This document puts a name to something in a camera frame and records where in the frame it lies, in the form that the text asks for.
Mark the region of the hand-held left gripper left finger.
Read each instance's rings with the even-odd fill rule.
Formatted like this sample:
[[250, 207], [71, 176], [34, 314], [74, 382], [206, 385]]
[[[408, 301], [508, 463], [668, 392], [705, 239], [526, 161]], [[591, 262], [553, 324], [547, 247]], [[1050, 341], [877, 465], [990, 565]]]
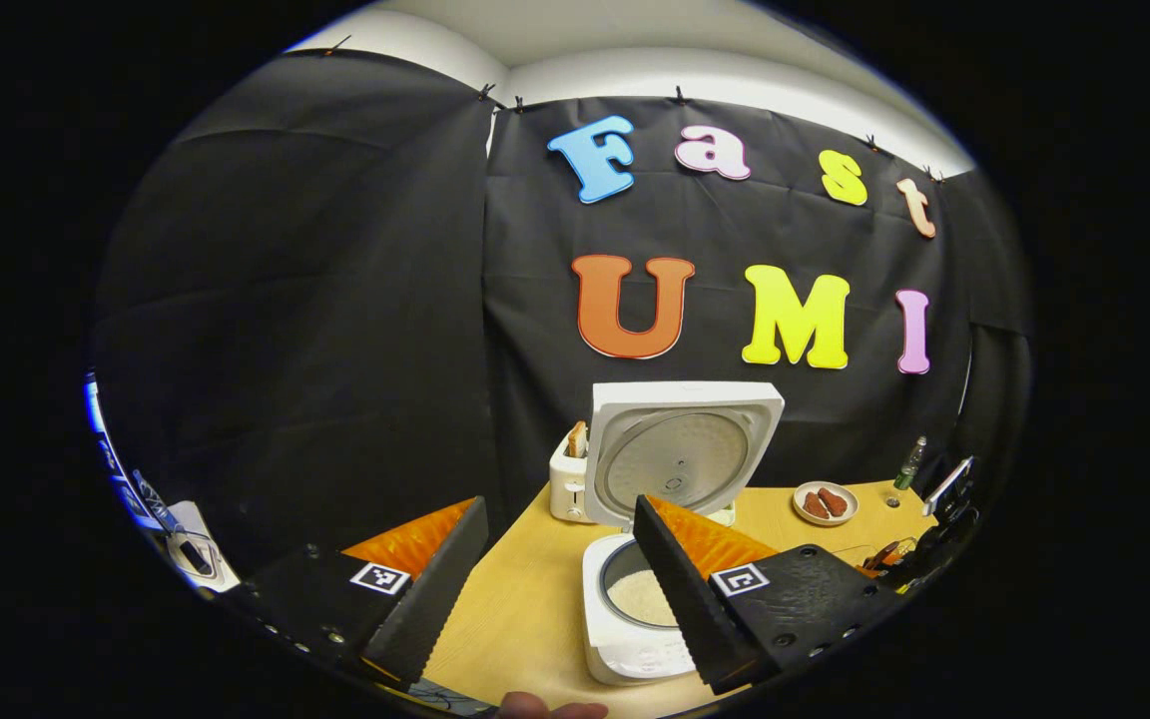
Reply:
[[221, 605], [334, 672], [405, 693], [486, 540], [475, 496], [344, 551], [307, 543], [221, 592]]

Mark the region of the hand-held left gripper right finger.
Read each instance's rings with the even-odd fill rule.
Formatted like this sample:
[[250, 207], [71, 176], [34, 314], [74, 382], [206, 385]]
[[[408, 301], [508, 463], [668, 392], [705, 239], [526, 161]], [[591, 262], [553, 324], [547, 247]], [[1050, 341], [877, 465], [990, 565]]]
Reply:
[[716, 695], [799, 676], [885, 619], [885, 588], [812, 543], [703, 572], [695, 543], [675, 533], [699, 519], [641, 495], [632, 533]]

